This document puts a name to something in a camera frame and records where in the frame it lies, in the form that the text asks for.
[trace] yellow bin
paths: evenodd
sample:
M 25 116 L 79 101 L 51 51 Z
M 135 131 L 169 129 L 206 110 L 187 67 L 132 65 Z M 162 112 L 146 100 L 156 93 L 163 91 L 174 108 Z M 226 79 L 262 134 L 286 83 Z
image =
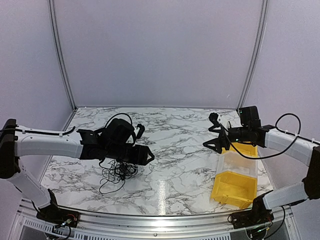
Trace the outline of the yellow bin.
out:
M 257 147 L 235 143 L 244 155 L 257 157 Z M 211 198 L 221 204 L 230 204 L 245 209 L 257 196 L 258 162 L 239 155 L 232 147 L 223 151 L 211 192 Z

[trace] marble tabletop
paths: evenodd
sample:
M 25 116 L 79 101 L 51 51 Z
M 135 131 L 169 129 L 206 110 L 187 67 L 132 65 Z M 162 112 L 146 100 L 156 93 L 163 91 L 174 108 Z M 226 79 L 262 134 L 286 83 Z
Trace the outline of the marble tabletop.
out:
M 80 108 L 70 128 L 96 130 L 117 113 L 127 113 L 133 125 L 141 123 L 145 132 L 137 144 L 147 145 L 155 160 L 139 166 L 138 174 L 119 191 L 99 192 L 102 169 L 98 160 L 53 156 L 42 184 L 53 190 L 59 204 L 90 211 L 153 216 L 197 215 L 238 209 L 210 200 L 219 154 L 203 147 L 216 133 L 208 117 L 224 115 L 233 127 L 240 126 L 235 110 L 201 108 Z M 114 191 L 118 184 L 105 184 L 101 191 Z M 257 194 L 272 190 L 262 162 L 258 161 Z

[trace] marble table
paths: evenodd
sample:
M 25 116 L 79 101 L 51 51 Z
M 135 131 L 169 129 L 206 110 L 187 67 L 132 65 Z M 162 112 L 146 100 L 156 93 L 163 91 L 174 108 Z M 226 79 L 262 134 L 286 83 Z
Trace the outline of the marble table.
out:
M 200 108 L 80 108 L 70 128 L 95 130 L 105 125 L 117 113 L 127 113 L 136 126 L 145 132 L 137 144 L 147 145 L 155 160 L 140 166 L 138 174 L 126 181 L 119 191 L 99 193 L 102 169 L 98 160 L 79 160 L 53 156 L 42 184 L 53 190 L 58 203 L 64 206 L 129 215 L 178 216 L 219 213 L 236 210 L 210 200 L 219 154 L 202 143 L 217 136 L 208 131 L 209 114 L 218 112 L 229 119 L 233 127 L 240 126 L 234 110 Z M 101 191 L 121 187 L 106 184 Z M 262 162 L 258 161 L 257 194 L 272 190 Z

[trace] gray marble vein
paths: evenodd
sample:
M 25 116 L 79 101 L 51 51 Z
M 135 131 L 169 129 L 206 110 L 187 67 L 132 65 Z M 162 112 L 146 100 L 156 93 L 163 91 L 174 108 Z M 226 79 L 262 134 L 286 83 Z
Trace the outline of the gray marble vein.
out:
M 137 144 L 147 145 L 155 160 L 140 166 L 138 174 L 115 193 L 99 193 L 102 169 L 98 160 L 54 156 L 42 179 L 58 202 L 90 211 L 132 215 L 194 215 L 236 210 L 210 200 L 219 154 L 202 143 L 217 136 L 208 131 L 211 112 L 218 112 L 233 127 L 240 126 L 234 110 L 190 108 L 80 108 L 70 128 L 95 130 L 117 113 L 127 113 L 145 132 Z M 106 184 L 103 192 L 121 186 Z M 258 161 L 258 195 L 272 190 L 262 162 Z

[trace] tangled cable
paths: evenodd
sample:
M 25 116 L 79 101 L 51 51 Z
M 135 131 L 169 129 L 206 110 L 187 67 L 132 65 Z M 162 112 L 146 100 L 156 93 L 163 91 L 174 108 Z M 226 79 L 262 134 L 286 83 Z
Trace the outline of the tangled cable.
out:
M 101 164 L 103 163 L 103 160 L 99 162 L 99 166 L 102 168 L 102 176 L 103 178 L 100 180 L 100 184 L 105 181 L 100 187 L 99 192 L 101 194 L 111 194 L 119 191 L 126 183 L 126 180 L 134 177 L 138 173 L 138 165 L 136 164 L 130 164 L 127 162 L 117 162 L 116 160 L 111 160 L 108 165 L 110 167 L 104 167 Z M 123 181 L 123 184 L 120 188 L 114 191 L 109 192 L 102 192 L 101 188 L 107 184 L 118 184 L 120 181 Z

